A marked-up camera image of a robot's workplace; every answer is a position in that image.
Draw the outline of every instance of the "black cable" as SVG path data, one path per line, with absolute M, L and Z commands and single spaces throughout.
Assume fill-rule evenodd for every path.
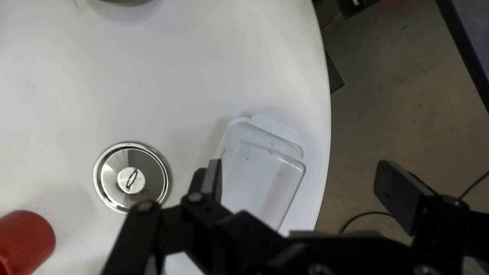
M 393 217 L 393 216 L 390 216 L 388 212 L 384 212 L 384 211 L 367 211 L 367 212 L 361 212 L 361 214 L 358 214 L 358 216 L 353 216 L 350 220 L 347 220 L 347 222 L 341 226 L 339 234 L 344 234 L 344 232 L 347 231 L 347 228 L 348 228 L 355 220 L 358 220 L 358 219 L 361 219 L 361 217 L 365 217 L 365 216 L 387 216 L 387 217 Z
M 481 183 L 489 176 L 489 171 L 486 171 L 483 176 L 480 176 L 472 185 L 469 185 L 460 196 L 459 200 L 463 200 L 478 183 Z

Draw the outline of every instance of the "round white table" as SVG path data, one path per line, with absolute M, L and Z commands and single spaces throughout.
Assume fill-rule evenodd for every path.
M 304 0 L 0 3 L 0 216 L 32 209 L 57 232 L 37 274 L 98 274 L 124 216 L 92 170 L 138 141 L 170 162 L 177 205 L 226 124 L 266 115 L 293 127 L 306 176 L 281 232 L 313 229 L 330 154 L 323 40 Z

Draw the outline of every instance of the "red cup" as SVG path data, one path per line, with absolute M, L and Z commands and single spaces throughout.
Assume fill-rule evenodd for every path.
M 0 275 L 29 275 L 55 249 L 55 232 L 41 216 L 14 211 L 0 219 Z

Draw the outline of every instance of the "metal lid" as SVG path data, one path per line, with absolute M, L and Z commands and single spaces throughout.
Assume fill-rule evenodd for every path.
M 116 144 L 96 161 L 93 183 L 104 203 L 118 212 L 142 200 L 162 205 L 170 191 L 170 167 L 142 144 Z

